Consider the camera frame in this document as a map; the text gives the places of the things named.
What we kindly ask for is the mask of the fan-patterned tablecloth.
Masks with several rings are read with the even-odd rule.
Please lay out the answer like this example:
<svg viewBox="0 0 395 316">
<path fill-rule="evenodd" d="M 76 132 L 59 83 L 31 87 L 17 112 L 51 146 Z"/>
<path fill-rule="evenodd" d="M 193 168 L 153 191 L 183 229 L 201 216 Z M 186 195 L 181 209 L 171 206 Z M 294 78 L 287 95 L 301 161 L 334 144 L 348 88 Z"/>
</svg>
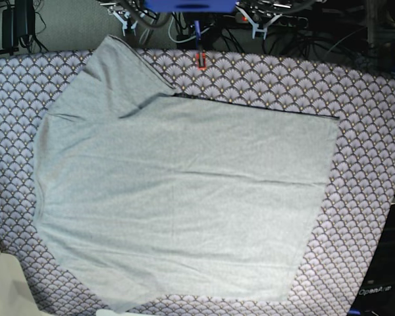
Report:
<svg viewBox="0 0 395 316">
<path fill-rule="evenodd" d="M 93 315 L 103 303 L 59 267 L 33 226 L 32 144 L 47 107 L 87 51 L 0 59 L 0 249 L 14 255 L 38 307 Z M 381 237 L 395 191 L 395 79 L 344 66 L 239 53 L 145 50 L 178 92 L 339 120 L 332 170 L 302 264 L 283 303 L 168 295 L 136 308 L 154 315 L 344 315 Z"/>
</svg>

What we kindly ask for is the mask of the beige chair at lower left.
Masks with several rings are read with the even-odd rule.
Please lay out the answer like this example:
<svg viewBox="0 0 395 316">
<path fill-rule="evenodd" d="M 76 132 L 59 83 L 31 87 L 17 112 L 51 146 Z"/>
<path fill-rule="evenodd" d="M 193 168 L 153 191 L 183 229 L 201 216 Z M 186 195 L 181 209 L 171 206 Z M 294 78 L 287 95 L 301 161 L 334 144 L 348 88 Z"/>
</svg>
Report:
<svg viewBox="0 0 395 316">
<path fill-rule="evenodd" d="M 18 259 L 0 250 L 0 315 L 40 315 Z"/>
</svg>

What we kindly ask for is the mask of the black OpenArm box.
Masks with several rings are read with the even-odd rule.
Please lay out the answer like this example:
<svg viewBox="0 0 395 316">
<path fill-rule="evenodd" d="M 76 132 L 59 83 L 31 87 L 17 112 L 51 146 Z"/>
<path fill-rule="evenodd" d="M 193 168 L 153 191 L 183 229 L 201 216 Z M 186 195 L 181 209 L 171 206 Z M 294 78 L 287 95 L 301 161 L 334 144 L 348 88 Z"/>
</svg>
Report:
<svg viewBox="0 0 395 316">
<path fill-rule="evenodd" d="M 395 315 L 395 204 L 348 315 Z"/>
</svg>

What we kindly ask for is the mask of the black power strip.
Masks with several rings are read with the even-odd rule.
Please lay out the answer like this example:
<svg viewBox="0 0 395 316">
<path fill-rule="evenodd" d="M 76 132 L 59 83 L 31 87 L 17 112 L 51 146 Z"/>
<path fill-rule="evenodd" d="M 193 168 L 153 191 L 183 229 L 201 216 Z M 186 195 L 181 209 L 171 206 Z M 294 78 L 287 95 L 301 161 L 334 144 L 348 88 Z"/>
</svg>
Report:
<svg viewBox="0 0 395 316">
<path fill-rule="evenodd" d="M 272 14 L 267 16 L 261 16 L 257 14 L 249 14 L 249 15 L 255 22 L 259 23 L 260 28 L 262 28 L 263 25 L 266 24 L 274 16 Z M 307 29 L 309 27 L 309 20 L 308 18 L 303 16 L 283 15 L 273 24 L 273 26 L 289 27 L 289 28 L 297 27 L 299 29 Z"/>
</svg>

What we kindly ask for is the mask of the red and black clamp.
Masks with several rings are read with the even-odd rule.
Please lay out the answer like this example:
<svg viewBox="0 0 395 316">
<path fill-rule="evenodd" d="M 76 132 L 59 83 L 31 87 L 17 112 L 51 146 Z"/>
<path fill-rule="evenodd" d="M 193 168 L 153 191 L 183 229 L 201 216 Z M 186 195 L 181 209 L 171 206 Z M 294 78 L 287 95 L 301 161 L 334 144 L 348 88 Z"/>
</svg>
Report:
<svg viewBox="0 0 395 316">
<path fill-rule="evenodd" d="M 197 63 L 197 68 L 200 70 L 205 70 L 207 68 L 206 57 L 203 51 L 198 51 L 196 53 L 196 63 Z"/>
</svg>

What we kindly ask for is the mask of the grey T-shirt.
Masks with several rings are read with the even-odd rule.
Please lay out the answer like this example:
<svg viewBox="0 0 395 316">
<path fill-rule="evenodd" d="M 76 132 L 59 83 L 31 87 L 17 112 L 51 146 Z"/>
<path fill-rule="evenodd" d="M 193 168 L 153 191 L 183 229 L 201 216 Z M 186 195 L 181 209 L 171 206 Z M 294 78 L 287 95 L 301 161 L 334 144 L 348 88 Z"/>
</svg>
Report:
<svg viewBox="0 0 395 316">
<path fill-rule="evenodd" d="M 178 97 L 109 36 L 34 140 L 34 224 L 123 312 L 164 294 L 280 302 L 329 181 L 338 121 Z"/>
</svg>

